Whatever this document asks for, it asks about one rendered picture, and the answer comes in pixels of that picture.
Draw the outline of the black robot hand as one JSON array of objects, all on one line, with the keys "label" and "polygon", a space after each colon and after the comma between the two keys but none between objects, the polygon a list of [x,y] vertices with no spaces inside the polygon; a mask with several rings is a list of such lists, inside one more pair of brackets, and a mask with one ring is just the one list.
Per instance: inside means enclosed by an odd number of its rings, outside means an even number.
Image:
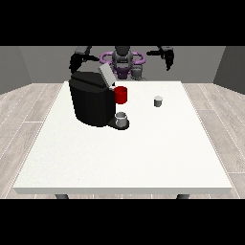
[{"label": "black robot hand", "polygon": [[99,61],[100,59],[96,56],[90,56],[90,55],[81,55],[81,54],[73,54],[70,59],[70,66],[69,69],[71,73],[73,74],[78,70],[78,68],[81,66],[83,62],[86,61]]},{"label": "black robot hand", "polygon": [[166,63],[166,67],[167,67],[168,71],[170,70],[171,66],[173,65],[173,60],[174,60],[173,50],[163,51],[163,50],[160,50],[158,48],[155,51],[148,51],[146,54],[148,56],[159,56]]}]

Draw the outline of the pale grey machine lid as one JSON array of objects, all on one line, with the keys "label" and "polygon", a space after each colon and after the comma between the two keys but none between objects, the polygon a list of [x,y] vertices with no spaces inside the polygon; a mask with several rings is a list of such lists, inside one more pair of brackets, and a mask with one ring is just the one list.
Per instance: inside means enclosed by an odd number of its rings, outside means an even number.
[{"label": "pale grey machine lid", "polygon": [[99,72],[102,75],[104,82],[106,83],[108,87],[111,87],[115,83],[116,78],[108,63],[102,64],[99,67]]}]

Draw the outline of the black coffee machine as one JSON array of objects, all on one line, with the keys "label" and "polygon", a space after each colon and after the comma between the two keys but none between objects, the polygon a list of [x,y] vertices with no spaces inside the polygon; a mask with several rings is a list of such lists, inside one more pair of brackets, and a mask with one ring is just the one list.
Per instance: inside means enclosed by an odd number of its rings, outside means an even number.
[{"label": "black coffee machine", "polygon": [[76,71],[71,75],[69,87],[76,117],[87,125],[111,126],[118,130],[129,127],[116,126],[114,88],[106,86],[100,73]]}]

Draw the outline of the red pod holder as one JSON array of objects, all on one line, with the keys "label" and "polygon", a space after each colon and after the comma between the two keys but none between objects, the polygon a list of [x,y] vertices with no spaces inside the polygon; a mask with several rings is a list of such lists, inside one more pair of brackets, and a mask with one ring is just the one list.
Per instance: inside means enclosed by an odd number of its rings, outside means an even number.
[{"label": "red pod holder", "polygon": [[115,103],[124,104],[127,102],[127,88],[124,86],[117,86],[114,88]]}]

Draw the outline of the small grey cup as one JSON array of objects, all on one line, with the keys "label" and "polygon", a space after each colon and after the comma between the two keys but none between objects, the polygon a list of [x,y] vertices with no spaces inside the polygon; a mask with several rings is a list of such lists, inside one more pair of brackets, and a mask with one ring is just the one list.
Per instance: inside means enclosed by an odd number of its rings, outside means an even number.
[{"label": "small grey cup", "polygon": [[116,126],[124,127],[127,124],[127,115],[124,112],[118,112],[115,114]]}]

